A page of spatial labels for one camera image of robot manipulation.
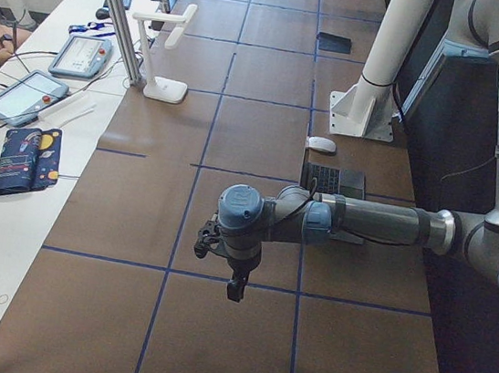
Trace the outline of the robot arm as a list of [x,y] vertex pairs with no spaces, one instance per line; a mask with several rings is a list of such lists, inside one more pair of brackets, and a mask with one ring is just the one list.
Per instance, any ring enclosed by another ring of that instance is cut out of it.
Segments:
[[[456,44],[488,53],[499,67],[499,0],[454,0],[448,36]],[[227,188],[218,209],[198,232],[197,257],[217,254],[233,275],[227,297],[244,296],[265,242],[324,243],[344,231],[372,242],[420,245],[466,262],[499,287],[499,91],[494,208],[484,214],[423,209],[320,192],[315,183],[288,186],[263,197],[249,185]]]

